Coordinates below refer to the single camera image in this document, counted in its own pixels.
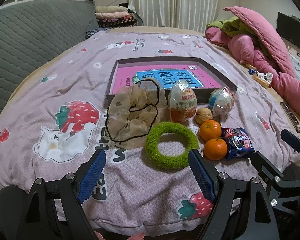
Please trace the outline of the person's hand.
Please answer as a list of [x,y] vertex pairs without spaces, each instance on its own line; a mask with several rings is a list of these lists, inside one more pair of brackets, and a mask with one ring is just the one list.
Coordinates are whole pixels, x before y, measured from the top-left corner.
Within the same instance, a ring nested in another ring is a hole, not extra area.
[[97,239],[100,240],[121,240],[121,239],[126,239],[126,240],[144,240],[145,234],[144,233],[137,233],[132,236],[125,236],[125,235],[120,235],[117,233],[106,233],[105,235],[102,235],[102,233],[95,231]]

